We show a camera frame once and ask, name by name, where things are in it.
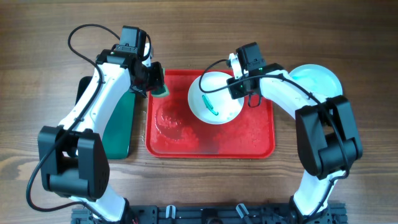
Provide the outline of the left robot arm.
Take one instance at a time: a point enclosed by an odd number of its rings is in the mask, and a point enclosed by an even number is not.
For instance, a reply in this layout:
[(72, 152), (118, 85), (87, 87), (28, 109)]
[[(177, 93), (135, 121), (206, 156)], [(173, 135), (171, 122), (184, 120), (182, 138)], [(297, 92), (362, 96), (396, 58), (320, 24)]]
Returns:
[(119, 43), (89, 63), (95, 72), (71, 112), (56, 127), (44, 126), (38, 135), (40, 161), (27, 184), (26, 200), (36, 211), (52, 212), (61, 205), (41, 208), (32, 201), (32, 186), (40, 174), (43, 188), (82, 205), (99, 223), (134, 223), (129, 202), (109, 182), (109, 163), (102, 138), (120, 98), (127, 92), (142, 97), (166, 97), (164, 70), (152, 62), (150, 36), (138, 27), (124, 26)]

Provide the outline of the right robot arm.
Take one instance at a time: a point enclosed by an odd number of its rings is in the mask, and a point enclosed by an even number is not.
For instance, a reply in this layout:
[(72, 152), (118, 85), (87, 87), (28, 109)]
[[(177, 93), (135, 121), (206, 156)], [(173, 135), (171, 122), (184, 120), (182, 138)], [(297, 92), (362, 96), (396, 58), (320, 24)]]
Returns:
[(267, 64), (255, 42), (237, 48), (227, 65), (233, 71), (227, 81), (232, 98), (259, 95), (295, 120), (304, 173), (290, 199), (290, 219), (309, 223), (324, 216), (335, 184), (348, 178), (353, 163), (363, 155), (353, 110), (340, 81), (320, 73), (305, 83), (278, 63)]

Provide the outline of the green scrub sponge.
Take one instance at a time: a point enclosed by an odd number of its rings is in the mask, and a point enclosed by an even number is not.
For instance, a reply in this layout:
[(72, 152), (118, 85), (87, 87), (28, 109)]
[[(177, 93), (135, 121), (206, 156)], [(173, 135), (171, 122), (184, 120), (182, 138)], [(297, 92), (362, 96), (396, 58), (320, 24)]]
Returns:
[(156, 90), (152, 90), (150, 93), (154, 98), (165, 98), (166, 96), (169, 96), (169, 89), (167, 88), (167, 85), (164, 84)]

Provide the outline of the white plate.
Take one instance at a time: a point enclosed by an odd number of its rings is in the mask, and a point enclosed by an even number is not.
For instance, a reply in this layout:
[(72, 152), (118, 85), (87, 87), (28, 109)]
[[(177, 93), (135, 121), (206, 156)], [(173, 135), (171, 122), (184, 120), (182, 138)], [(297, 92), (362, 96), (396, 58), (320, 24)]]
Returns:
[(316, 64), (305, 64), (293, 69), (289, 75), (301, 86), (329, 97), (343, 94), (337, 76), (328, 68)]
[[(215, 90), (227, 85), (231, 75), (223, 72), (207, 72), (201, 80), (201, 87)], [(204, 93), (199, 89), (199, 79), (196, 78), (188, 91), (188, 105), (192, 113), (208, 124), (225, 124), (235, 119), (244, 106), (244, 98), (233, 100), (228, 89), (214, 93)]]

